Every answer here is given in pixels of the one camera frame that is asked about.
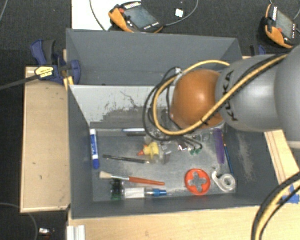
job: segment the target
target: yellow cable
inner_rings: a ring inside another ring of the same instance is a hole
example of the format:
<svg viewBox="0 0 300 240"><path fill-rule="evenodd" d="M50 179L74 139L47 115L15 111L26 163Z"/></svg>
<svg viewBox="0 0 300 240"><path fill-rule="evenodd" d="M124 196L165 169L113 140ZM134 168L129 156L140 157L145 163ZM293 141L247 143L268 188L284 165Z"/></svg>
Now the yellow cable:
<svg viewBox="0 0 300 240"><path fill-rule="evenodd" d="M156 95L154 96L153 99L153 121L155 126L164 134L169 135L169 136L180 136L180 135L185 135L188 134L190 132L192 132L193 130L195 130L196 128L200 127L202 125L202 123L204 123L211 115L213 115L213 113L215 113L217 111L217 109L226 101L228 100L239 88L241 88L246 82L248 82L250 79L252 79L254 76L256 76L257 74L259 74L260 72L266 70L268 67L272 66L273 64L283 60L285 57L287 57L287 55L282 55L278 58L275 58L273 60L271 60L270 62L264 64L263 66L260 66L259 68L255 69L253 72L251 72L250 74L248 74L246 77L244 77L240 82L238 82L236 85L234 85L227 94L225 94L202 118L200 121L196 122L195 124L189 126L188 128L182 129L182 130L178 130L178 131L170 131L165 129L164 127L162 127L159 123L158 120L158 111L157 111L157 103L158 103L158 99L160 94L177 78L177 77L173 77L172 79L166 81L162 87L157 91ZM205 65L205 64L222 64L225 66L229 66L230 64L221 60L207 60L207 61L202 61L199 62L189 68L187 68L184 73L187 73L201 65Z"/></svg>
<svg viewBox="0 0 300 240"><path fill-rule="evenodd" d="M262 229L264 228L264 226L267 223L267 221L269 220L270 216L272 215L274 210L277 208L277 205L278 205L279 201L283 198L284 194L288 191L290 186L291 185L288 185L283 190L281 190L275 196L275 198L268 204L267 208L264 210L263 215L261 216L261 218L260 218L260 220L257 224L257 228L256 228L256 231L255 231L255 238L254 238L255 240L258 240L260 238Z"/></svg>

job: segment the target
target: blue marker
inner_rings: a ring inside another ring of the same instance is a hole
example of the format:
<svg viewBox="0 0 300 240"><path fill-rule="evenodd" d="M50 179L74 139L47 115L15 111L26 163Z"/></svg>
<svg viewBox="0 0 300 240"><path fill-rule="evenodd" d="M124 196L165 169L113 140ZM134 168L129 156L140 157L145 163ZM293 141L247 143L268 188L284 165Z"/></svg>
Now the blue marker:
<svg viewBox="0 0 300 240"><path fill-rule="evenodd" d="M99 169L99 154L97 144L97 131L96 129L90 129L90 140L91 140L91 155L94 169Z"/></svg>

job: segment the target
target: wooden table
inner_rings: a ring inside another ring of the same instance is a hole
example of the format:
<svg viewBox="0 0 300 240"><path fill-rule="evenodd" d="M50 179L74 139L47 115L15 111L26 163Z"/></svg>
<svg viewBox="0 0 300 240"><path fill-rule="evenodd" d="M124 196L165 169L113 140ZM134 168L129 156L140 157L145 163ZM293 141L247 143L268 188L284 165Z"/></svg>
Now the wooden table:
<svg viewBox="0 0 300 240"><path fill-rule="evenodd" d="M34 68L26 69L26 77ZM34 81L25 86L21 212L66 210L70 200L66 89ZM265 134L278 180L299 171L282 131ZM72 220L85 225L87 240L250 239L259 207ZM263 239L300 240L300 203L287 204Z"/></svg>

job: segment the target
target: orange circular object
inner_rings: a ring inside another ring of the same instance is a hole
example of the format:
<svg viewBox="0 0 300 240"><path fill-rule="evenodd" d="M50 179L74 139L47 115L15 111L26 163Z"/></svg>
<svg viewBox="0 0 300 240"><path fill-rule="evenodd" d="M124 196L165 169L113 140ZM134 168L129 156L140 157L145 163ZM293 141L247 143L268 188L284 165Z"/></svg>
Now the orange circular object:
<svg viewBox="0 0 300 240"><path fill-rule="evenodd" d="M177 82L171 103L170 117L182 129L198 121L216 104L215 90L220 74L213 70L199 69L182 76ZM219 113L203 125L202 129L220 124Z"/></svg>
<svg viewBox="0 0 300 240"><path fill-rule="evenodd" d="M184 177L184 183L186 188L196 196L205 195L211 186L209 175L201 169L189 170Z"/></svg>

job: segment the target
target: white paper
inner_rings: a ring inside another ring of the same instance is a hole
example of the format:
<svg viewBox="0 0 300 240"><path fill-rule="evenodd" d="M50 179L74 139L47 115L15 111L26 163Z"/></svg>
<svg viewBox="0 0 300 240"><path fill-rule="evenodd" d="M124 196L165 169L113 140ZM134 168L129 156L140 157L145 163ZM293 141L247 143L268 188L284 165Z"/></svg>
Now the white paper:
<svg viewBox="0 0 300 240"><path fill-rule="evenodd" d="M111 27L109 11L116 5L133 1L141 0L91 0L91 3L97 19L108 30ZM89 0L72 0L72 28L75 30L102 30L91 11Z"/></svg>

